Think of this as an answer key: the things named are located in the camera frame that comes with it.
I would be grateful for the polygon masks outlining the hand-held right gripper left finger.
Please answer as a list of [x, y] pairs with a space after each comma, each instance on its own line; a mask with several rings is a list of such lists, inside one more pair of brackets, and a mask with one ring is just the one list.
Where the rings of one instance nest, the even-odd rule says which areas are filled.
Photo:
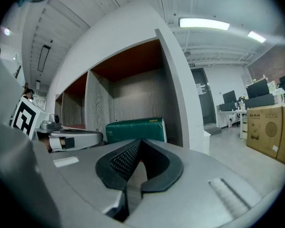
[[141, 201], [141, 142], [51, 154], [68, 184], [101, 213], [125, 221]]

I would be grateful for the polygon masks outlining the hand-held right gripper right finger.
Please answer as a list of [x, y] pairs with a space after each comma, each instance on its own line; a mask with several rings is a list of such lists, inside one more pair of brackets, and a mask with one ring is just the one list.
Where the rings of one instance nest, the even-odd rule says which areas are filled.
[[165, 192], [144, 194], [126, 219], [133, 228], [249, 228], [275, 201], [216, 159], [169, 143], [156, 145], [180, 157], [181, 177]]

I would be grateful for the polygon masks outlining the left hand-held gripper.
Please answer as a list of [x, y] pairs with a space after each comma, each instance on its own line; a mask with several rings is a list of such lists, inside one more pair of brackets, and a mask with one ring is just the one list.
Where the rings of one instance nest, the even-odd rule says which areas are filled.
[[49, 144], [53, 152], [86, 149], [103, 140], [101, 132], [58, 130], [62, 127], [58, 115], [50, 114], [24, 97], [20, 98], [11, 127], [21, 130], [30, 140], [37, 139], [37, 132], [50, 133]]

